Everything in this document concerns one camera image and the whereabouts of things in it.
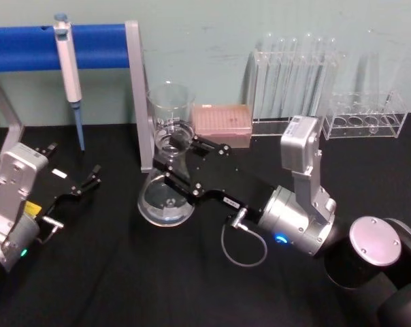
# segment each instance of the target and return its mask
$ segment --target blue metal bar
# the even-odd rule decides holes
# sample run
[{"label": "blue metal bar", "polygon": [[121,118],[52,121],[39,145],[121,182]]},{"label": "blue metal bar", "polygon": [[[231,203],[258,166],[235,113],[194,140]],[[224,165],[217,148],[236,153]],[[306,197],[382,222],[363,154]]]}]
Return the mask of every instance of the blue metal bar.
[{"label": "blue metal bar", "polygon": [[[128,68],[125,26],[73,25],[79,69]],[[60,70],[54,29],[0,27],[0,72]]]}]

